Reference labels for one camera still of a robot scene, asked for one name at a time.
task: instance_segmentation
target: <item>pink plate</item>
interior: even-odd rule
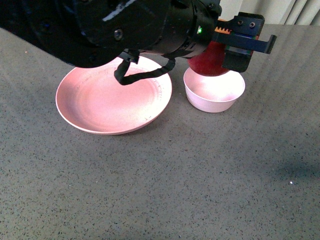
[[[119,135],[140,129],[156,119],[169,103],[172,83],[168,74],[122,86],[114,71],[116,58],[96,68],[76,67],[60,83],[55,96],[61,116],[72,126],[100,135]],[[160,68],[140,57],[128,75]]]

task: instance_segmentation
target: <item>gray countertop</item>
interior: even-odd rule
[[[73,67],[0,30],[0,239],[320,239],[320,28],[270,34],[229,110],[191,106],[179,58],[164,112],[103,136],[57,111]]]

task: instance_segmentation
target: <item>white wall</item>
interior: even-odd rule
[[[320,0],[221,0],[221,19],[238,12],[261,14],[266,24],[320,25]]]

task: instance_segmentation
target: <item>white bowl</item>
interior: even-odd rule
[[[189,102],[207,113],[220,113],[229,109],[246,88],[244,78],[236,71],[221,76],[202,76],[188,68],[183,81]]]

